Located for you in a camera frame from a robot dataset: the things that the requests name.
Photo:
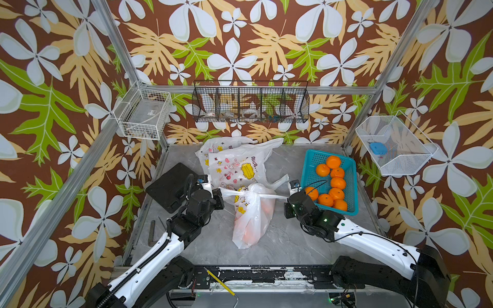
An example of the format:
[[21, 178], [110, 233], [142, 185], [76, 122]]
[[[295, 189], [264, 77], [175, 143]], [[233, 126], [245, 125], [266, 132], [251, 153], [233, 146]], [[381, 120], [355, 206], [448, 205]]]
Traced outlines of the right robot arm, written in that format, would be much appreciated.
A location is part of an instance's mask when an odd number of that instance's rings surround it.
[[398, 243], [362, 228], [331, 210], [320, 210], [301, 188], [290, 190], [285, 216], [327, 243], [354, 248], [377, 260], [363, 263], [340, 256], [331, 266], [333, 283], [344, 289], [369, 285], [404, 296], [416, 307], [444, 307], [451, 276], [438, 250]]

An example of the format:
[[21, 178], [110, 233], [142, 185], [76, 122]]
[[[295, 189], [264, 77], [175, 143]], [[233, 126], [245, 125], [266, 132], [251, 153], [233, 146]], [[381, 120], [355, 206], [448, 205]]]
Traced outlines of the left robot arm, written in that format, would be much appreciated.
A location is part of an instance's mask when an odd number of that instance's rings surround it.
[[166, 231], [131, 268], [109, 285], [99, 283], [86, 295], [86, 307], [150, 307], [181, 284], [188, 286], [194, 265], [181, 253], [201, 233], [215, 210], [224, 208], [220, 190], [209, 175], [190, 174], [185, 204], [167, 219]]

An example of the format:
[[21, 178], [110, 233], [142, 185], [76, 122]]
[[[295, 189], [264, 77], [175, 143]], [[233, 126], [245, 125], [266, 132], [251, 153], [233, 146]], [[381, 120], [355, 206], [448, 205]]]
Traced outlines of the white printed plastic bag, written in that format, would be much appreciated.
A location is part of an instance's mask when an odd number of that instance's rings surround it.
[[285, 175], [273, 184], [252, 183], [238, 190], [221, 188], [225, 201], [235, 207], [232, 241], [238, 249], [248, 249], [265, 235], [273, 218], [277, 200], [286, 200], [276, 189], [289, 181]]

